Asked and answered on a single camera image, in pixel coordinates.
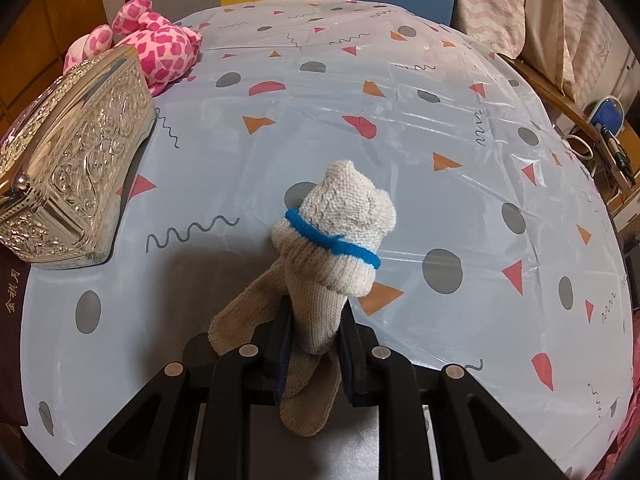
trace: pink leopard print plush toy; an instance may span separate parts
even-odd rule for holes
[[[171,82],[180,79],[196,62],[202,36],[187,27],[178,27],[151,10],[151,0],[130,0],[119,10],[111,27],[100,25],[76,40],[65,57],[63,73],[83,59],[107,51],[113,34],[128,34],[118,44],[130,44],[138,51],[142,72],[151,95],[159,95]]]

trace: plush toy ear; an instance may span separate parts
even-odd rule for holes
[[[191,30],[189,27],[183,27],[182,31],[189,38],[189,43],[193,47],[193,53],[197,56],[200,47],[202,46],[202,34],[200,34],[197,30]]]
[[[63,74],[66,74],[71,67],[85,59],[83,58],[84,53],[82,52],[82,49],[84,48],[84,44],[88,37],[89,35],[85,34],[82,38],[78,38],[71,44],[69,50],[66,51],[65,63],[62,67]]]
[[[84,58],[92,59],[98,54],[106,52],[111,48],[112,41],[113,31],[109,25],[95,27],[84,42],[84,47],[82,48]]]
[[[129,0],[116,14],[111,28],[116,34],[131,34],[140,28],[140,16],[150,11],[151,0]]]

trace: silver jewelry box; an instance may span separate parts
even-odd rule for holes
[[[131,46],[58,78],[0,140],[0,242],[43,267],[106,260],[120,215],[116,192],[154,119]]]

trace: patterned tablecloth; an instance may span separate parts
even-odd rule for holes
[[[49,463],[64,470],[180,359],[273,261],[286,207],[348,158],[398,211],[358,321],[415,363],[465,365],[583,478],[632,391],[630,300],[606,208],[531,88],[385,4],[273,0],[182,24],[202,58],[155,99],[112,257],[29,275],[25,433]],[[254,415],[254,478],[377,478],[375,410],[339,399],[306,440]]]

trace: blue elastic band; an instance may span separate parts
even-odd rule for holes
[[[365,249],[364,247],[360,247],[356,244],[351,244],[349,242],[345,242],[341,240],[344,235],[337,235],[335,237],[329,237],[313,227],[309,225],[305,219],[300,216],[300,213],[297,209],[288,209],[284,215],[284,218],[289,220],[289,224],[293,227],[300,236],[306,238],[314,245],[318,247],[322,247],[323,249],[327,249],[331,251],[332,254],[336,254],[339,256],[340,254],[346,254],[347,256],[353,256],[373,266],[374,269],[380,268],[380,258]]]

